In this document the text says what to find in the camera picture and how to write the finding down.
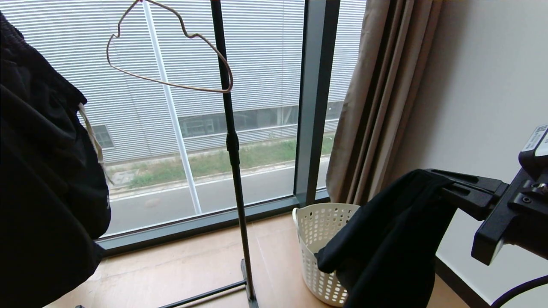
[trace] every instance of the curtain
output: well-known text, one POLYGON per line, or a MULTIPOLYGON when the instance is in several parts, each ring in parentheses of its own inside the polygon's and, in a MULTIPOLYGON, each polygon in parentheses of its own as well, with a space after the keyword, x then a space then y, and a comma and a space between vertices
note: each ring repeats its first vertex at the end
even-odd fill
POLYGON ((441 6, 442 1, 367 0, 327 171, 332 202, 365 204, 388 184, 441 6))

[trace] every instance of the grass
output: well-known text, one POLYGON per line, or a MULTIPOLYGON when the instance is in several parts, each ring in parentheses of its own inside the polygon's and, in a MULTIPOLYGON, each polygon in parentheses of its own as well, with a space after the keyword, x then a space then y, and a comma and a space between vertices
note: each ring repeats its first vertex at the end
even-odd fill
MULTIPOLYGON (((333 135, 324 136, 322 155, 331 153, 332 148, 333 135)), ((296 139, 244 145, 239 151, 240 168, 248 169, 292 161, 295 160, 295 153, 296 139)), ((193 155, 189 157, 189 162, 195 178, 231 171, 229 153, 226 150, 193 155)), ((179 157, 154 164, 136 164, 132 169, 139 169, 139 174, 129 183, 129 188, 186 179, 179 157)))

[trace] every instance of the wire hanger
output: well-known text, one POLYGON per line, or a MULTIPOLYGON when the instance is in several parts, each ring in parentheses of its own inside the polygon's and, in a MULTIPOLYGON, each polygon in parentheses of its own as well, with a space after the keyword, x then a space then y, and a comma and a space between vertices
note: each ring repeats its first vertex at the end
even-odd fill
POLYGON ((161 80, 156 80, 156 79, 153 79, 153 78, 148 78, 148 77, 144 77, 144 76, 140 76, 140 75, 137 75, 137 74, 133 74, 131 72, 128 72, 124 69, 121 69, 120 67, 117 67, 115 65, 113 65, 111 62, 110 62, 110 56, 109 56, 109 47, 110 47, 110 43, 112 42, 112 40, 114 38, 120 38, 120 35, 121 35, 121 29, 120 29, 120 26, 122 24, 122 21, 124 20, 124 18, 129 14, 129 11, 131 11, 135 5, 137 4, 137 2, 142 2, 143 0, 135 0, 133 2, 133 4, 125 11, 125 13, 122 15, 122 17, 120 18, 120 21, 118 21, 118 34, 112 34, 109 38, 109 42, 107 43, 106 45, 106 60, 109 62, 109 65, 111 67, 113 67, 114 69, 116 70, 119 70, 123 73, 126 73, 128 75, 131 75, 131 76, 134 76, 134 77, 137 77, 137 78, 141 78, 141 79, 145 79, 145 80, 149 80, 149 81, 154 81, 154 82, 158 82, 158 83, 163 83, 163 84, 167 84, 167 85, 170 85, 172 87, 177 87, 177 88, 184 88, 184 89, 191 89, 191 90, 198 90, 198 91, 206 91, 206 92, 216 92, 216 93, 229 93, 231 90, 232 90, 232 86, 234 85, 234 79, 232 78, 232 71, 230 70, 230 66, 229 66, 229 63, 226 61, 225 57, 223 57, 223 55, 217 50, 217 48, 215 46, 213 46, 213 44, 211 44, 211 42, 209 42, 204 36, 202 36, 200 33, 194 33, 192 35, 189 35, 188 32, 186 32, 186 29, 185 29, 185 24, 184 22, 182 21, 182 17, 181 15, 174 9, 172 9, 171 7, 165 5, 165 4, 161 4, 161 3, 158 3, 156 1, 153 1, 153 0, 144 0, 144 1, 148 1, 152 4, 155 4, 161 8, 164 8, 170 12, 172 12, 173 14, 175 14, 175 16, 177 16, 177 18, 179 18, 179 22, 181 23, 181 29, 182 29, 182 32, 183 34, 187 37, 187 38, 195 38, 195 37, 199 37, 201 38, 202 40, 204 40, 207 45, 209 45, 216 53, 217 53, 217 56, 219 57, 219 59, 221 59, 221 61, 223 62, 223 64, 226 66, 226 69, 229 73, 229 79, 230 79, 230 84, 229 84, 229 87, 226 88, 226 89, 209 89, 209 88, 200 88, 200 87, 192 87, 190 85, 182 85, 182 84, 175 84, 175 83, 170 83, 170 82, 164 82, 164 81, 161 81, 161 80))

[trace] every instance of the white plastic basket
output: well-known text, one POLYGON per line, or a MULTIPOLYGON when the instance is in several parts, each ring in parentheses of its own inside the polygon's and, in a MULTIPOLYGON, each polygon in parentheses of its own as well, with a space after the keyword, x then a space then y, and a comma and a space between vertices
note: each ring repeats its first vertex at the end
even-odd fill
POLYGON ((325 247, 358 208, 354 204, 319 203, 293 209, 293 221, 301 246, 302 277, 309 290, 331 306, 342 307, 348 292, 335 273, 320 272, 314 253, 325 247))

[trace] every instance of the baseboard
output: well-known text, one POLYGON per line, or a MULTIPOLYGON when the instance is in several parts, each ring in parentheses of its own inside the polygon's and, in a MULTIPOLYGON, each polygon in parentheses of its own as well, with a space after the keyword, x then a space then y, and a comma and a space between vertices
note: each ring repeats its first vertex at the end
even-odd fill
POLYGON ((438 258, 436 258, 436 273, 470 308, 490 308, 481 296, 438 258))

